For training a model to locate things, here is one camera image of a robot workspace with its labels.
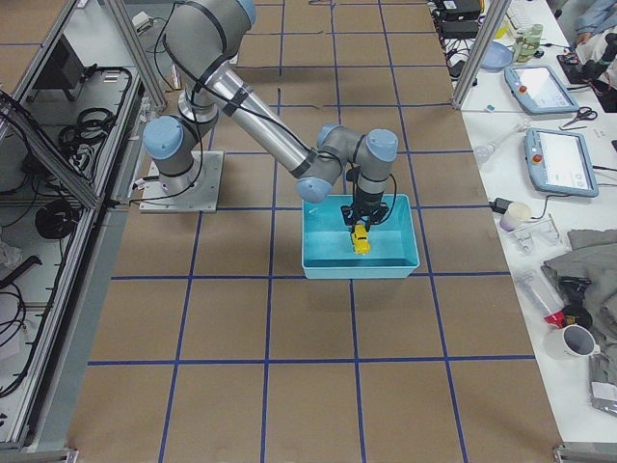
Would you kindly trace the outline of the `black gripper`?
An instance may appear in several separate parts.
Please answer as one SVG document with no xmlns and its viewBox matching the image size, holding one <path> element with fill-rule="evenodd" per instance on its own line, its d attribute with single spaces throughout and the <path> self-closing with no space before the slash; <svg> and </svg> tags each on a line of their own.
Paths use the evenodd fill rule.
<svg viewBox="0 0 617 463">
<path fill-rule="evenodd" d="M 369 193 L 359 186 L 353 194 L 352 205 L 342 205 L 340 211 L 347 227 L 354 227 L 358 217 L 364 217 L 365 229 L 369 232 L 373 225 L 379 225 L 387 219 L 389 206 L 382 202 L 383 192 Z"/>
</svg>

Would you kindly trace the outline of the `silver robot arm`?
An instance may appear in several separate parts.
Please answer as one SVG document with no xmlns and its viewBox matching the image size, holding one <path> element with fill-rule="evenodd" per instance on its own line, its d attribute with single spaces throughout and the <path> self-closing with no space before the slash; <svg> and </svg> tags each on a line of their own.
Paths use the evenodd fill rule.
<svg viewBox="0 0 617 463">
<path fill-rule="evenodd" d="M 306 202 L 323 202 L 339 177 L 353 185 L 343 221 L 366 228 L 387 221 L 383 200 L 398 150 L 387 129 L 366 134 L 341 124 L 326 124 L 315 147 L 305 144 L 230 67 L 229 61 L 255 24 L 252 1 L 177 1 L 159 34 L 164 51 L 184 80 L 177 111 L 150 121 L 143 144 L 168 195 L 188 192 L 201 170 L 192 149 L 225 115 L 235 121 L 296 179 Z"/>
</svg>

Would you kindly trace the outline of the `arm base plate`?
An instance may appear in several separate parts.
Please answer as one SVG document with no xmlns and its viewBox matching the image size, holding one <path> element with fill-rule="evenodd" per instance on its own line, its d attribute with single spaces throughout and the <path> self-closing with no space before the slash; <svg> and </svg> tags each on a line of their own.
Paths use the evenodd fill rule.
<svg viewBox="0 0 617 463">
<path fill-rule="evenodd" d="M 181 177 L 161 176 L 153 161 L 148 174 L 156 179 L 145 186 L 139 209 L 144 213 L 215 213 L 224 165 L 221 150 L 193 150 L 191 170 Z"/>
</svg>

